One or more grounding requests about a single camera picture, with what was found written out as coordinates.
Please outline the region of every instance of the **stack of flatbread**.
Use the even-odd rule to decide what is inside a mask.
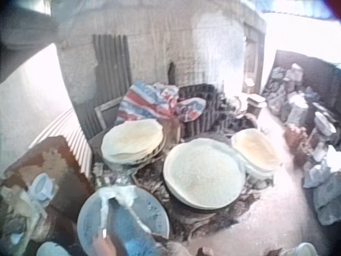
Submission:
[[[163,127],[155,119],[126,121],[104,136],[101,150],[109,163],[134,163],[152,153],[163,137]]]
[[[165,160],[169,191],[182,203],[214,210],[232,203],[244,183],[243,165],[228,145],[199,138],[174,147]]]

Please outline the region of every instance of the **cloth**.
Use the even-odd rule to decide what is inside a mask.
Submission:
[[[178,100],[175,85],[148,85],[137,81],[123,97],[115,123],[146,118],[171,119],[174,116],[181,122],[189,122],[197,119],[206,106],[206,100],[202,98]]]

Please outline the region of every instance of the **dirt floor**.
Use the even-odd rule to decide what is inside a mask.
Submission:
[[[210,247],[217,256],[258,256],[269,250],[312,243],[319,256],[331,255],[341,239],[341,225],[323,227],[312,205],[311,191],[302,188],[302,171],[293,165],[293,156],[282,136],[281,122],[264,109],[259,124],[266,129],[283,159],[274,177],[274,187],[262,192],[261,199],[236,224],[211,237],[191,241],[188,248]]]

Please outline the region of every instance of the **corrugated metal sheet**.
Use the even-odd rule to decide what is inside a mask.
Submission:
[[[316,19],[335,19],[323,0],[253,0],[259,12],[293,14]]]
[[[93,35],[98,61],[97,92],[93,99],[75,107],[85,137],[90,139],[102,131],[95,108],[125,95],[132,84],[128,41],[126,36]],[[113,123],[116,116],[110,116]]]
[[[48,125],[30,144],[29,148],[32,148],[35,144],[38,144],[47,137],[59,135],[65,137],[80,166],[80,172],[84,173],[86,177],[89,177],[92,164],[92,151],[73,108],[58,116]]]

